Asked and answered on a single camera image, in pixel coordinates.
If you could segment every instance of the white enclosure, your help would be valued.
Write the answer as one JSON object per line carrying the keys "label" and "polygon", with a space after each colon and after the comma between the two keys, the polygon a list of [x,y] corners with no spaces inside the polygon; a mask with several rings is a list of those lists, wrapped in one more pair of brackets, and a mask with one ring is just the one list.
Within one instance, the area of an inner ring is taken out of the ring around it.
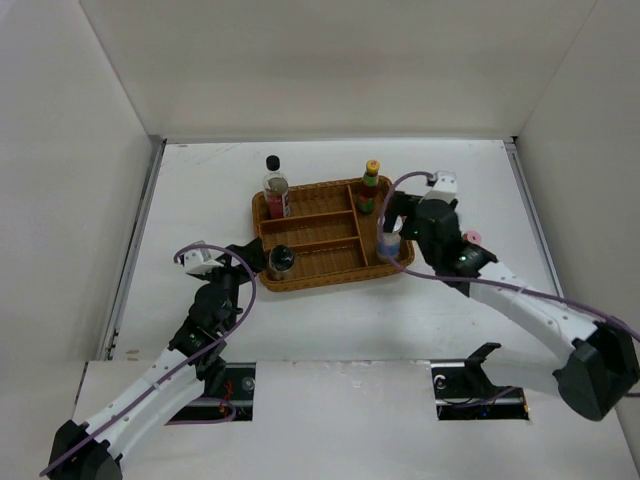
{"label": "white enclosure", "polygon": [[[499,140],[351,140],[169,145],[160,167],[114,358],[153,359],[173,336],[201,281],[171,255],[205,240],[226,246],[253,238],[251,198],[266,155],[276,154],[293,184],[352,178],[378,158],[391,178],[415,170],[458,176],[465,231],[528,282],[555,287],[536,242],[517,171]],[[402,187],[424,193],[421,179]],[[429,267],[416,252],[412,269]],[[249,288],[242,288],[246,304]],[[499,313],[442,283],[397,275],[344,285],[274,293],[261,288],[249,321],[234,333],[225,359],[397,360],[466,357],[484,342],[551,357],[540,342]]]}
{"label": "white enclosure", "polygon": [[46,462],[104,339],[148,135],[518,136],[563,290],[640,327],[639,23],[636,0],[0,0],[3,477]]}

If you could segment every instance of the black bottle cap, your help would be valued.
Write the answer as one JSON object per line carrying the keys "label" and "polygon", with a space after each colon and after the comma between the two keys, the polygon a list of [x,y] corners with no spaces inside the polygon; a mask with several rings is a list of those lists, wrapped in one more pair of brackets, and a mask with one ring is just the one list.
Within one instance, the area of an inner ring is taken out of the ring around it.
{"label": "black bottle cap", "polygon": [[269,255],[269,263],[271,267],[278,272],[286,272],[293,267],[295,255],[286,245],[277,245],[271,250]]}
{"label": "black bottle cap", "polygon": [[280,170],[280,158],[275,155],[269,155],[267,157],[267,169],[272,172]]}

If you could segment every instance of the bottle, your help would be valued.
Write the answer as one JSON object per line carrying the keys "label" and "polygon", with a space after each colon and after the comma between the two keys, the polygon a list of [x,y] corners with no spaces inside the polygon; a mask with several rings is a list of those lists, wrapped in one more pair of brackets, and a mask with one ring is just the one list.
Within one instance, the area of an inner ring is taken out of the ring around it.
{"label": "bottle", "polygon": [[367,169],[362,176],[362,182],[358,188],[358,200],[356,207],[362,213],[371,213],[375,209],[375,198],[378,194],[378,170],[380,162],[377,160],[369,160]]}
{"label": "bottle", "polygon": [[269,276],[272,280],[289,280],[296,256],[286,245],[276,245],[269,254]]}
{"label": "bottle", "polygon": [[264,176],[262,186],[264,199],[269,207],[269,216],[271,218],[290,217],[289,182],[287,182],[287,177],[280,173],[280,159],[275,155],[269,155],[267,169],[270,173]]}
{"label": "bottle", "polygon": [[400,231],[402,230],[402,225],[402,218],[396,218],[393,230],[391,232],[382,232],[382,240],[377,240],[376,254],[381,262],[391,263],[389,257],[397,260],[400,256],[400,246],[402,245]]}

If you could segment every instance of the wicker tray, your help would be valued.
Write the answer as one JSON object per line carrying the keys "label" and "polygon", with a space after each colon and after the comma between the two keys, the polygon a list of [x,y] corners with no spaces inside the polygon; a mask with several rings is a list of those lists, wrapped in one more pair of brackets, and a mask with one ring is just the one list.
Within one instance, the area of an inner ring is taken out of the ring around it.
{"label": "wicker tray", "polygon": [[[296,255],[291,278],[274,281],[267,272],[260,280],[271,291],[358,282],[397,273],[393,265],[376,255],[376,219],[391,181],[380,177],[375,212],[362,214],[355,208],[360,178],[301,185],[289,189],[291,217],[269,220],[262,192],[251,202],[253,228],[262,238],[265,253],[276,245],[291,247]],[[415,253],[411,242],[402,241],[398,262],[407,266]]]}

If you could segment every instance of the sauce bottle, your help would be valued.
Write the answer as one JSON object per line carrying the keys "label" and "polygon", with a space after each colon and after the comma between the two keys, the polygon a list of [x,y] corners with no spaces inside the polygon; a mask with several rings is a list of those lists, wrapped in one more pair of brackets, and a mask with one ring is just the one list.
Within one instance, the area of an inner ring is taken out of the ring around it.
{"label": "sauce bottle", "polygon": [[267,169],[270,173],[264,176],[262,186],[264,199],[269,207],[269,216],[271,218],[290,217],[289,182],[287,182],[287,177],[280,173],[280,159],[275,155],[269,155]]}
{"label": "sauce bottle", "polygon": [[362,182],[358,187],[358,200],[356,207],[362,213],[371,213],[375,209],[375,198],[378,194],[378,170],[380,162],[377,160],[369,160],[367,169],[362,176]]}
{"label": "sauce bottle", "polygon": [[[384,225],[384,218],[379,225]],[[389,257],[397,260],[400,256],[400,247],[402,246],[402,218],[396,218],[396,223],[391,232],[382,232],[382,239],[378,239],[376,243],[376,254],[381,262],[391,263]]]}

